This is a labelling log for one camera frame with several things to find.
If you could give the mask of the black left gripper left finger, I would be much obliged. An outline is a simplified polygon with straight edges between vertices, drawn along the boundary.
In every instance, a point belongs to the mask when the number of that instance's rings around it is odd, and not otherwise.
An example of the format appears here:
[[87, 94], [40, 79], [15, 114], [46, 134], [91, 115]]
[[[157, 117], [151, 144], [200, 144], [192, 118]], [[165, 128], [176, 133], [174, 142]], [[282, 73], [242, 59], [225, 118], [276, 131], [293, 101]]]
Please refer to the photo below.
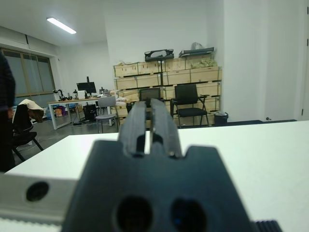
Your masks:
[[122, 124], [118, 141], [123, 145], [126, 156], [142, 157], [145, 155], [146, 104], [143, 101], [133, 105]]

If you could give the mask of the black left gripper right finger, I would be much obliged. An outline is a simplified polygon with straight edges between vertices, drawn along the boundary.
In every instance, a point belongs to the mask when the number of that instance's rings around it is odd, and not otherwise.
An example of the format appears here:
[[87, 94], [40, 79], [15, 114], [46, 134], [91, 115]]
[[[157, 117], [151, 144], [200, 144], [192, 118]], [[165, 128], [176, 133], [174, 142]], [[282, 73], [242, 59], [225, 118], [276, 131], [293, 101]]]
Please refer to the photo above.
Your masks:
[[158, 99], [151, 99], [150, 153], [181, 157], [178, 128], [165, 104]]

